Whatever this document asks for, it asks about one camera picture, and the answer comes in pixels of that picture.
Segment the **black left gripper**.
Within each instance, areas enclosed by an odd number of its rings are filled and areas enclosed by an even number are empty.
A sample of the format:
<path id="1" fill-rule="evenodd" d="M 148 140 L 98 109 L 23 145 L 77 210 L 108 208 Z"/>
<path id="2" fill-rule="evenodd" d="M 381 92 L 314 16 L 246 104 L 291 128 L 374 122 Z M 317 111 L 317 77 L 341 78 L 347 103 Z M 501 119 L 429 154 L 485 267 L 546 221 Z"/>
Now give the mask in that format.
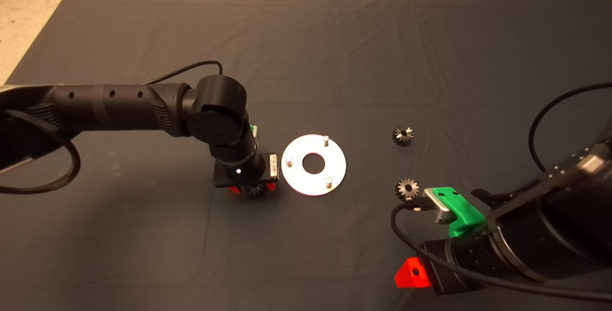
<path id="1" fill-rule="evenodd" d="M 280 177 L 278 154 L 256 153 L 242 165 L 230 166 L 215 160 L 213 184 L 216 188 L 228 188 L 232 193 L 242 193 L 243 187 L 262 185 L 274 192 Z"/>

